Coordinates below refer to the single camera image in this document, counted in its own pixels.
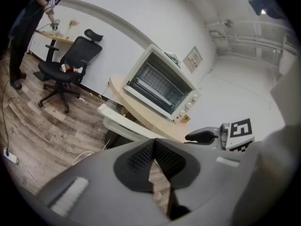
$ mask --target white cable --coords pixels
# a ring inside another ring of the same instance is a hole
[[[27,167],[25,167],[24,163],[19,159],[19,161],[23,164],[24,168],[26,169],[26,171],[29,173],[29,175],[32,177],[33,181],[39,186],[39,188],[42,188],[38,182],[34,179],[34,177],[32,176],[32,174],[29,172],[29,170],[27,169]]]
[[[117,107],[112,102],[108,102],[108,103],[111,104],[112,106],[114,106],[115,107],[115,111],[117,112]]]
[[[82,158],[82,159],[80,159],[78,162],[80,162],[81,160],[83,160],[83,159],[85,159],[86,157],[88,157],[88,156],[90,156],[90,155],[92,155],[92,154],[94,154],[94,152],[91,152],[91,151],[87,151],[87,152],[84,152],[84,153],[82,153],[82,154],[80,154],[80,155],[78,155],[75,159],[74,159],[74,161],[73,161],[73,163],[72,163],[72,166],[74,166],[76,163],[75,163],[75,161],[76,161],[76,159],[78,159],[81,155],[83,155],[83,154],[85,154],[85,153],[90,153],[89,155],[87,155],[87,156],[85,156],[84,158]]]
[[[103,102],[105,105],[106,105],[106,103],[103,101],[103,95],[104,95],[105,92],[107,91],[108,87],[109,87],[109,83],[107,84],[107,87],[105,88],[104,92],[100,95],[100,96],[101,96],[100,98],[101,98],[102,102]],[[109,102],[109,100],[111,100],[114,96],[115,96],[115,95],[113,95],[110,99],[107,100],[107,105],[108,105],[109,108],[111,108],[111,107],[110,107],[110,104],[111,104],[112,106],[115,107],[115,109],[116,109],[116,111],[117,111],[116,106],[113,105],[111,102]]]
[[[109,144],[110,141],[111,141],[111,138],[109,139],[109,141],[107,142],[107,144],[104,146],[103,151],[107,147],[107,145]]]

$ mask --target black pants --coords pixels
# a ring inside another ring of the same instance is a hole
[[[43,17],[43,9],[38,4],[26,8],[25,14],[19,25],[15,28],[14,38],[11,43],[9,62],[10,80],[15,81],[20,74],[20,65],[27,51],[32,35]]]

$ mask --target chair armrest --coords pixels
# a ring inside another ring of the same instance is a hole
[[[90,65],[90,62],[87,62],[86,60],[81,59],[80,60],[84,65]]]
[[[53,50],[55,50],[55,51],[59,51],[59,49],[58,48],[56,48],[56,47],[53,47],[53,46],[50,46],[50,45],[45,45],[45,47],[46,48],[49,48],[49,49],[53,49]]]

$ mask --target office chair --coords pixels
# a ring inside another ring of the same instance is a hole
[[[56,94],[59,94],[65,104],[64,113],[69,113],[69,105],[66,101],[64,93],[74,94],[76,95],[76,98],[79,99],[79,93],[67,89],[67,85],[69,84],[70,86],[70,83],[81,83],[84,75],[86,74],[86,69],[89,65],[89,61],[103,49],[98,44],[95,44],[95,41],[100,42],[103,36],[94,33],[91,29],[87,29],[85,31],[85,35],[90,38],[91,41],[82,36],[77,37],[71,48],[63,56],[60,62],[43,61],[39,63],[39,69],[41,70],[41,72],[48,78],[55,81],[55,86],[44,84],[43,89],[50,88],[53,89],[53,91],[48,96],[40,100],[40,102],[38,103],[39,107],[43,106],[43,102],[45,100]],[[50,45],[46,45],[46,47],[53,52],[59,50]],[[62,64],[67,64],[70,67],[74,68],[83,67],[83,71],[82,73],[75,73],[73,71],[67,71],[66,73],[63,73],[60,71]]]

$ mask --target chair base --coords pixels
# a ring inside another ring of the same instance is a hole
[[[49,88],[49,89],[53,89],[53,91],[49,95],[47,95],[46,97],[42,98],[40,100],[40,102],[38,102],[38,106],[42,107],[43,106],[43,102],[45,100],[51,98],[52,96],[55,96],[56,94],[59,94],[61,96],[61,99],[62,99],[64,105],[65,105],[64,113],[69,113],[69,105],[67,103],[67,100],[65,98],[64,93],[76,95],[77,99],[79,99],[80,94],[77,93],[77,92],[74,92],[72,90],[67,89],[64,85],[65,85],[64,83],[60,83],[60,82],[55,82],[54,86],[44,84],[43,89]]]

